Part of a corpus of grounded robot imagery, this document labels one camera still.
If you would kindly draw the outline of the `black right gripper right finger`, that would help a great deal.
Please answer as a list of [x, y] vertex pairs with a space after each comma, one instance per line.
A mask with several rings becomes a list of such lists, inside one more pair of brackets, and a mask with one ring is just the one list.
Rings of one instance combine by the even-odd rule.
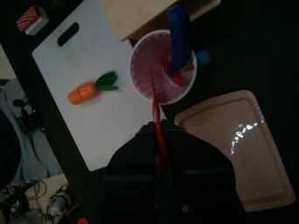
[[248, 224], [229, 159], [173, 123], [163, 128], [180, 224]]

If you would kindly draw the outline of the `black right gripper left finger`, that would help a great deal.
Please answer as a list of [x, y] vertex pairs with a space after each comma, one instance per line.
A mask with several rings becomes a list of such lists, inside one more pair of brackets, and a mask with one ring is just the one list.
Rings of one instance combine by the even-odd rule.
[[155, 224], [155, 125], [149, 122], [109, 159], [103, 224]]

